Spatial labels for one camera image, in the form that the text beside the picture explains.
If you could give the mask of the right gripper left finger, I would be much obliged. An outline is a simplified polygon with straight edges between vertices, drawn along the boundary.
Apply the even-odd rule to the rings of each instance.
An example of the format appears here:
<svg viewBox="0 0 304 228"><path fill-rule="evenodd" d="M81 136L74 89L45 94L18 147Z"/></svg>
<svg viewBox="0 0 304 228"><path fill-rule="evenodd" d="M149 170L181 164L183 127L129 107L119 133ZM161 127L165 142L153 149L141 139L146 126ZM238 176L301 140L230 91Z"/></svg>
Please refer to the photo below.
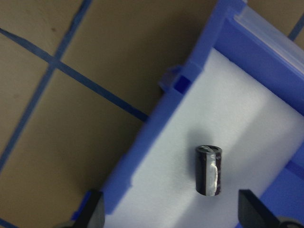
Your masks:
<svg viewBox="0 0 304 228"><path fill-rule="evenodd" d="M72 218L57 224L57 228L103 228L104 225L104 195L101 191L91 189L85 194Z"/></svg>

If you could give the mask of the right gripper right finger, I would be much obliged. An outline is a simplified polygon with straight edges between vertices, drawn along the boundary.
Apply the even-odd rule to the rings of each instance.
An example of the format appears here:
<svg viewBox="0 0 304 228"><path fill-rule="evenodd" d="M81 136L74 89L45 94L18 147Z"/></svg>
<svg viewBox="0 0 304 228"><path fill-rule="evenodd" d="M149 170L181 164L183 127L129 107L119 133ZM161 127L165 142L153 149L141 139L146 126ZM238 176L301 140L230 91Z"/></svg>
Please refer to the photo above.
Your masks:
<svg viewBox="0 0 304 228"><path fill-rule="evenodd" d="M251 190L238 191L237 217L243 228L302 228L292 219L280 220Z"/></svg>

